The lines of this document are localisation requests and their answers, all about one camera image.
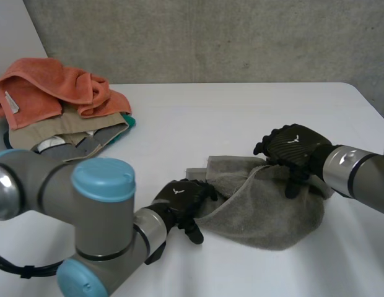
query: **blue joint cap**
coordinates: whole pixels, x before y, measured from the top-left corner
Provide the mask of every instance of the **blue joint cap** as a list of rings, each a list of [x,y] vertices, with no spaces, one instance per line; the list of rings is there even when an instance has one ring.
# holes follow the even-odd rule
[[[75,167],[71,181],[77,192],[100,202],[125,201],[136,192],[133,167],[118,159],[82,161]]]
[[[7,155],[8,153],[14,153],[14,152],[28,152],[28,150],[20,150],[18,148],[11,148],[10,150],[3,150],[0,152],[0,158]]]
[[[57,284],[65,297],[108,297],[103,283],[90,269],[66,259],[57,270]]]

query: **clothing tag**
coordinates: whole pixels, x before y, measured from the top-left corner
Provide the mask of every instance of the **clothing tag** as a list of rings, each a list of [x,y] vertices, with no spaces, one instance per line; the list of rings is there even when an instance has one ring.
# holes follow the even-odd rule
[[[13,114],[17,113],[20,108],[7,91],[5,91],[5,97],[6,97],[6,100],[9,104],[9,106],[11,107]]]

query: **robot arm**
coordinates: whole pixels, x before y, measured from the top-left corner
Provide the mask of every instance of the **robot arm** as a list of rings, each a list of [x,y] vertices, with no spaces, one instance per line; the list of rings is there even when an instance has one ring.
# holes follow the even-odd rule
[[[326,184],[384,213],[384,155],[342,145],[318,147],[312,157],[312,173]]]
[[[265,136],[254,150],[274,163],[290,168],[288,198],[310,174],[320,177],[344,197],[350,197],[384,213],[384,155],[345,145],[332,145],[301,125],[284,126]]]
[[[177,199],[175,184],[178,191],[183,188]],[[34,275],[56,273],[64,296],[110,296],[142,263],[161,257],[176,224],[192,242],[202,243],[193,215],[209,196],[207,189],[174,181],[154,204],[133,213],[134,170],[123,161],[94,158],[66,164],[29,151],[0,153],[0,220],[35,210],[75,227],[76,253],[58,270]]]

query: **gray towel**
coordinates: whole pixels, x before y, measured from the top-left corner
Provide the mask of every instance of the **gray towel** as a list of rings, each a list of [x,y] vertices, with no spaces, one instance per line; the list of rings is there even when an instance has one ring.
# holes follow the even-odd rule
[[[252,157],[209,157],[207,169],[192,168],[186,178],[206,180],[219,194],[205,201],[196,223],[255,248],[287,249],[317,229],[323,200],[333,191],[312,176],[295,199],[284,195],[289,170]]]

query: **white table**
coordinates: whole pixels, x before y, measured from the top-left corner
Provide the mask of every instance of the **white table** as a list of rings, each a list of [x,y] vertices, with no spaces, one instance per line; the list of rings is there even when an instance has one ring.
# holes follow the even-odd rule
[[[382,153],[384,120],[348,84],[114,85],[137,126],[103,157],[137,174],[136,208],[209,155],[252,156],[276,127],[300,123],[335,144]],[[72,227],[29,212],[0,223],[0,254],[43,265],[73,253]],[[296,246],[262,251],[204,233],[202,246],[173,230],[164,256],[140,267],[113,296],[384,297],[384,215],[334,195],[323,223]],[[21,280],[0,271],[0,297],[61,296],[56,279]]]

